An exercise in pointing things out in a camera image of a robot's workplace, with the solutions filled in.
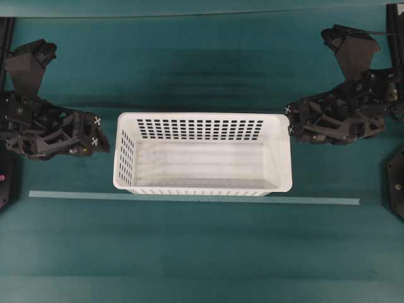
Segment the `white plastic basket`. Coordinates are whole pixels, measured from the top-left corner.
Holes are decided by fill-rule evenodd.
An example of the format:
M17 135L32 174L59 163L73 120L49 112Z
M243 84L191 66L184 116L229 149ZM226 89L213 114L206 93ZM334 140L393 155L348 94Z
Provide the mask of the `white plastic basket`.
M114 185L134 194L286 192L292 187L288 125L276 114L123 113Z

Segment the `cable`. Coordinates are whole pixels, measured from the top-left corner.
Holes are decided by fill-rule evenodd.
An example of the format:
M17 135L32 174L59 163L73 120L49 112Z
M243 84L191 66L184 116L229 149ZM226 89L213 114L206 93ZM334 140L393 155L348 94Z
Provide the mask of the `cable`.
M348 35L352 35L354 33L368 33L371 35L384 35L384 36L404 36L404 34L400 34L400 33L372 32L369 30L354 30L352 32L349 32Z

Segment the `green mat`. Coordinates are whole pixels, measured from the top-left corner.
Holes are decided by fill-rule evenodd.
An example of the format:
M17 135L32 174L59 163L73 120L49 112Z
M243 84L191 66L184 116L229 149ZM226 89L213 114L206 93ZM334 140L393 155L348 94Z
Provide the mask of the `green mat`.
M384 30L385 7L20 18L13 45L57 44L40 96L102 116L113 149L124 111L281 112L333 88L343 76L319 33L334 23ZM372 67L390 67L387 40L376 38ZM113 151L19 158L18 197L0 215L0 300L403 302L403 222L386 207L383 169L402 129L389 120L377 138L348 146L292 142L294 187L273 197L359 206L29 198L122 192Z

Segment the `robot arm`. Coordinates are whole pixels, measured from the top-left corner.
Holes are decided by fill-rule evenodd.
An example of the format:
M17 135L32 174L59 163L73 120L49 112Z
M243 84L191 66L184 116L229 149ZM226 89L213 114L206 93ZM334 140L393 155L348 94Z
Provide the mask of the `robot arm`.
M55 155L90 156L109 152L101 118L52 105L37 96L56 45L41 39L17 47L4 61L15 91L0 93L0 139L12 152L29 159Z
M335 25L321 33L346 81L329 92L305 97L285 108L289 133L300 142L344 145L385 129L384 117L404 114L402 74L369 69L377 42L362 30Z

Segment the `basket bottom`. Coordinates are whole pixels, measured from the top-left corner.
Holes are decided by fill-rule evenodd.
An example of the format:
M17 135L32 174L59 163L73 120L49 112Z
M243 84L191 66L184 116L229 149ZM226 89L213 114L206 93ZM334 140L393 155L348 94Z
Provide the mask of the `basket bottom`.
M134 186L274 189L260 142L139 142Z

